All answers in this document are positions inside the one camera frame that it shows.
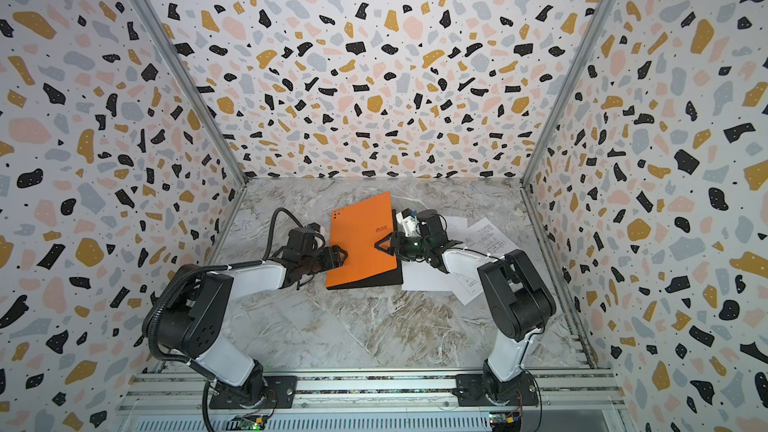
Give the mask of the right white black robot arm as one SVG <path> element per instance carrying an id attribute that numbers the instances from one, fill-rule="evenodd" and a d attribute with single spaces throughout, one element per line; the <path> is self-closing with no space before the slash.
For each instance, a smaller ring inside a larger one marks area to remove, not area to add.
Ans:
<path id="1" fill-rule="evenodd" d="M 401 263 L 427 264 L 462 289 L 478 288 L 497 329 L 493 349 L 480 374 L 456 378 L 462 405 L 506 405 L 523 400 L 524 359 L 556 313 L 555 300 L 528 255 L 481 252 L 451 239 L 434 209 L 395 215 L 394 231 L 374 247 Z"/>

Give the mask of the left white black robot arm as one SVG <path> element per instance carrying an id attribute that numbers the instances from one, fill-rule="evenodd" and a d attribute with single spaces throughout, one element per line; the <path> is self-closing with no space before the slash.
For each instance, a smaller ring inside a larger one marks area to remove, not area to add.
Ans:
<path id="1" fill-rule="evenodd" d="M 184 265 L 153 302 L 142 324 L 151 355 L 187 365 L 240 407 L 267 397 L 263 366 L 222 334 L 230 304 L 261 292 L 299 285 L 344 265 L 348 253 L 328 245 L 317 224 L 296 227 L 287 244 L 255 261 Z"/>

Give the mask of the left green circuit board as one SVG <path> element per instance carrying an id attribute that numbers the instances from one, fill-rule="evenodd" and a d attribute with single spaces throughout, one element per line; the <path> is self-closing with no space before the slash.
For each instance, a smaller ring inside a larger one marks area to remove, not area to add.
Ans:
<path id="1" fill-rule="evenodd" d="M 236 416 L 228 423 L 230 431 L 265 431 L 269 418 L 265 415 Z"/>

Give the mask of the right circuit board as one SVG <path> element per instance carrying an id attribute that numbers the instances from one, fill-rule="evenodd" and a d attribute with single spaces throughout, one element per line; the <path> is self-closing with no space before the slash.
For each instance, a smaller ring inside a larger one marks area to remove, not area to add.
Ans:
<path id="1" fill-rule="evenodd" d="M 489 425 L 492 432 L 520 432 L 522 413 L 520 411 L 491 413 Z"/>

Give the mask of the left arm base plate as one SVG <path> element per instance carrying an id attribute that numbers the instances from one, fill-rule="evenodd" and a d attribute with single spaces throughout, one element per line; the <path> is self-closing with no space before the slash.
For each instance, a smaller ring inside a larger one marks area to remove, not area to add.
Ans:
<path id="1" fill-rule="evenodd" d="M 297 389 L 295 375 L 257 375 L 239 387 L 218 382 L 209 400 L 213 410 L 290 409 Z"/>

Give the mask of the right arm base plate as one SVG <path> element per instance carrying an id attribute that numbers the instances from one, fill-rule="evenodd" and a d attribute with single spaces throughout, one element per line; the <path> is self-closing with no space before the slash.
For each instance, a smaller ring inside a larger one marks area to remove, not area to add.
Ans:
<path id="1" fill-rule="evenodd" d="M 533 376 L 523 372 L 517 377 L 499 381 L 492 373 L 459 374 L 451 393 L 461 407 L 518 407 L 537 406 L 538 388 Z"/>

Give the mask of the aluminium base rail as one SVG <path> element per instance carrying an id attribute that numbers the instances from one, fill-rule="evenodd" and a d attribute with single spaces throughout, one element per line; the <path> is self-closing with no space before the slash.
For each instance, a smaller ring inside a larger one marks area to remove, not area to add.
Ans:
<path id="1" fill-rule="evenodd" d="M 491 431 L 491 413 L 520 411 L 521 431 L 631 431 L 612 373 L 533 369 L 537 406 L 461 407 L 451 393 L 473 369 L 278 370 L 298 377 L 290 409 L 213 410 L 202 378 L 170 369 L 141 374 L 117 411 L 118 431 L 230 431 L 236 416 L 265 415 L 265 431 Z"/>

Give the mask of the aluminium corner post right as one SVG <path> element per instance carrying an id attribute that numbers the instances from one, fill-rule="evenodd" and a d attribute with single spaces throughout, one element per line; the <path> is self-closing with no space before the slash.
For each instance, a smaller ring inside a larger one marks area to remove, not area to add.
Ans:
<path id="1" fill-rule="evenodd" d="M 556 126 L 565 113 L 566 107 L 575 91 L 583 70 L 587 67 L 587 63 L 589 62 L 594 47 L 604 30 L 605 23 L 611 13 L 614 2 L 615 0 L 599 0 L 596 4 L 595 12 L 588 24 L 583 39 L 579 44 L 574 60 L 565 75 L 563 86 L 554 102 L 553 110 L 541 129 L 539 139 L 521 178 L 520 183 L 523 189 L 526 189 L 527 186 L 534 181 L 536 169 L 542 163 L 544 156 L 546 155 L 548 142 L 555 135 Z"/>

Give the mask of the aluminium corner post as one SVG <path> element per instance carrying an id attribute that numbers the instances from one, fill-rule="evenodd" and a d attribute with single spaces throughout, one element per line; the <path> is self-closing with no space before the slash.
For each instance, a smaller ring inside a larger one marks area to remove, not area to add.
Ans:
<path id="1" fill-rule="evenodd" d="M 575 91 L 583 70 L 587 67 L 587 63 L 589 62 L 594 47 L 604 30 L 605 23 L 611 13 L 614 2 L 615 0 L 599 0 L 596 4 L 595 12 L 588 24 L 583 39 L 579 44 L 574 60 L 565 75 L 563 86 L 554 102 L 553 110 L 541 129 L 539 139 L 521 178 L 520 183 L 523 189 L 526 189 L 527 186 L 534 181 L 536 169 L 542 163 L 544 156 L 546 155 L 548 142 L 555 135 L 556 126 L 565 113 L 566 107 Z"/>
<path id="2" fill-rule="evenodd" d="M 229 148 L 214 117 L 211 115 L 201 93 L 195 86 L 184 64 L 179 58 L 172 40 L 165 33 L 162 23 L 149 0 L 130 0 L 141 19 L 149 36 L 154 41 L 160 55 L 176 79 L 184 96 L 190 100 L 207 133 L 218 150 L 223 163 L 228 167 L 239 187 L 247 185 L 248 178 L 240 169 L 238 162 Z"/>

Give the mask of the aluminium corner post left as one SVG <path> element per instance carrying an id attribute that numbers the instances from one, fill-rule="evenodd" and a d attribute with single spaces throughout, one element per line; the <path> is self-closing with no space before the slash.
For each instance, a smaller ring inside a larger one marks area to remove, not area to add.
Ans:
<path id="1" fill-rule="evenodd" d="M 160 55 L 176 79 L 184 96 L 190 100 L 207 133 L 218 150 L 223 163 L 228 167 L 239 187 L 247 185 L 248 178 L 240 169 L 238 162 L 229 148 L 214 117 L 211 115 L 201 93 L 195 86 L 184 64 L 179 58 L 172 40 L 165 33 L 162 23 L 149 0 L 130 0 L 141 19 L 149 36 L 154 41 Z"/>

